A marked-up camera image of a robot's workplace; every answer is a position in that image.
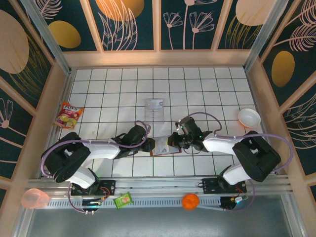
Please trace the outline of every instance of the yellow circle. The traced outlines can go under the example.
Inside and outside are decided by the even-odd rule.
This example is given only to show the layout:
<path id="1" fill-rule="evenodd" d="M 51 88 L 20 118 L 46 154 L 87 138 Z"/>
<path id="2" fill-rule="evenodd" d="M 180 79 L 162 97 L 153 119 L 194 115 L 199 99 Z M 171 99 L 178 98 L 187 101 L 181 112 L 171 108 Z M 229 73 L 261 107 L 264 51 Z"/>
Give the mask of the yellow circle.
<path id="1" fill-rule="evenodd" d="M 0 68 L 7 73 L 20 73 L 29 60 L 27 34 L 13 16 L 0 10 Z"/>
<path id="2" fill-rule="evenodd" d="M 287 51 L 278 53 L 272 63 L 272 81 L 278 87 L 285 86 L 291 79 L 295 68 L 293 55 Z"/>
<path id="3" fill-rule="evenodd" d="M 96 0 L 96 3 L 104 15 L 115 21 L 123 21 L 129 17 L 124 14 L 122 4 L 126 10 L 129 8 L 133 12 L 135 18 L 144 9 L 144 0 Z"/>
<path id="4" fill-rule="evenodd" d="M 48 27 L 60 46 L 76 48 L 80 45 L 81 37 L 79 32 L 68 22 L 54 21 Z"/>
<path id="5" fill-rule="evenodd" d="M 236 18 L 243 25 L 259 26 L 265 23 L 276 0 L 238 0 Z"/>

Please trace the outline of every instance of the gray floor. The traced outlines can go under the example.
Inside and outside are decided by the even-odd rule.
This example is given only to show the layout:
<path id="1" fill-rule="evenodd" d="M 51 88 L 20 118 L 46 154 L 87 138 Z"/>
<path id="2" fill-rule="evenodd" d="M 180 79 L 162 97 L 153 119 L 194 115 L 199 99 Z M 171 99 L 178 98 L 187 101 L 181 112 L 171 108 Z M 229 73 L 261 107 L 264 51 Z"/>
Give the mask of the gray floor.
<path id="1" fill-rule="evenodd" d="M 34 211 L 28 237 L 290 237 L 280 196 L 257 197 L 237 213 L 182 208 Z"/>

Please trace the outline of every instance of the white tiled floor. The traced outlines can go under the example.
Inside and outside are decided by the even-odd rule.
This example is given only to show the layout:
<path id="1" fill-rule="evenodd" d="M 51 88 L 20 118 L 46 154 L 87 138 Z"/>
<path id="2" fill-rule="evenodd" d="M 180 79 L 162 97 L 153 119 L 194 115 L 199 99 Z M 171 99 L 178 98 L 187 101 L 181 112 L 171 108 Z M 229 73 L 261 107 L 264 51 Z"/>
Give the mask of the white tiled floor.
<path id="1" fill-rule="evenodd" d="M 154 123 L 150 136 L 170 135 L 174 122 L 188 113 L 208 112 L 223 125 L 220 134 L 242 135 L 238 112 L 255 109 L 243 68 L 134 68 L 77 70 L 69 102 L 85 107 L 74 131 L 81 138 L 106 139 L 128 132 L 144 120 L 145 99 L 164 100 L 164 122 Z M 218 124 L 194 115 L 196 124 L 215 130 Z M 61 137 L 71 130 L 63 130 Z M 189 149 L 188 153 L 197 153 Z M 99 177 L 183 176 L 219 174 L 238 159 L 223 153 L 174 154 L 149 157 L 140 152 L 116 160 L 97 159 L 86 165 Z"/>

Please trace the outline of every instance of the metal base plate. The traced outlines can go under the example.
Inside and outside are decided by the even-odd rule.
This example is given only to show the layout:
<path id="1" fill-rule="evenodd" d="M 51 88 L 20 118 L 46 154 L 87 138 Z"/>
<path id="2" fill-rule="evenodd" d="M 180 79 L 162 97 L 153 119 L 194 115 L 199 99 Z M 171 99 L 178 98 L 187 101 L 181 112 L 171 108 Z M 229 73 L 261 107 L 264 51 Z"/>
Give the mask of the metal base plate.
<path id="1" fill-rule="evenodd" d="M 114 196 L 115 192 L 115 180 L 100 180 L 100 187 L 107 188 L 111 193 L 109 196 Z M 96 193 L 93 194 L 94 196 L 104 196 L 104 192 L 102 190 L 97 190 Z M 82 192 L 80 189 L 77 189 L 73 186 L 71 190 L 71 196 L 89 196 L 88 194 Z"/>
<path id="2" fill-rule="evenodd" d="M 203 183 L 203 192 L 204 194 L 238 194 L 239 190 L 236 188 L 238 187 L 244 193 L 247 192 L 245 182 L 239 182 L 234 186 L 223 190 L 217 182 L 217 178 L 210 178 L 210 179 L 202 179 Z"/>

